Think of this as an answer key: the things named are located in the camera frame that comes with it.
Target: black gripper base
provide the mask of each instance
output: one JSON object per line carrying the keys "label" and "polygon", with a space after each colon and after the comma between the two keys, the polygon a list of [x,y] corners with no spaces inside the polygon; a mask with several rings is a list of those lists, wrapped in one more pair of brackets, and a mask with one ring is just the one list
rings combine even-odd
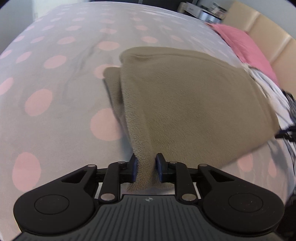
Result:
{"label": "black gripper base", "polygon": [[124,195],[100,207],[94,218],[76,231],[60,236],[22,233],[15,241],[280,241],[274,233],[238,237],[211,226],[193,205],[174,196]]}

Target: bed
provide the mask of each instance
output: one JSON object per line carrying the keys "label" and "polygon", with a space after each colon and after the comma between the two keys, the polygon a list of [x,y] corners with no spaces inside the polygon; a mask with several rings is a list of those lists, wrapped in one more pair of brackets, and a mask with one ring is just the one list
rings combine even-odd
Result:
{"label": "bed", "polygon": [[[239,2],[224,23],[247,31],[281,88],[296,95],[296,41]],[[271,27],[263,31],[266,25]],[[20,232],[13,205],[24,192],[90,163],[106,168],[130,159],[133,151],[113,114],[102,73],[119,66],[119,54],[135,46],[196,50],[242,65],[204,22],[157,7],[89,2],[62,5],[37,19],[0,55],[0,240]],[[271,190],[283,202],[295,187],[291,154],[280,139],[222,170]]]}

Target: pillow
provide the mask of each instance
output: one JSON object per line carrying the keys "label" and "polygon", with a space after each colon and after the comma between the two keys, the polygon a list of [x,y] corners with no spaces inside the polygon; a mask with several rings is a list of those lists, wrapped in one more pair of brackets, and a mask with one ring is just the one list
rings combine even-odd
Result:
{"label": "pillow", "polygon": [[279,85],[276,74],[253,39],[244,31],[224,24],[208,24],[231,47],[241,62],[260,70],[276,85]]}

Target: upholstered headboard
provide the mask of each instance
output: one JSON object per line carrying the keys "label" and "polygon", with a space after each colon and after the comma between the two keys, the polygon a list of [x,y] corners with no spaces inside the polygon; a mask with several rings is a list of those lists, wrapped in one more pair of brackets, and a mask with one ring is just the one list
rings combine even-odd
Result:
{"label": "upholstered headboard", "polygon": [[296,40],[255,9],[234,1],[223,24],[248,33],[269,60],[280,87],[296,96]]}

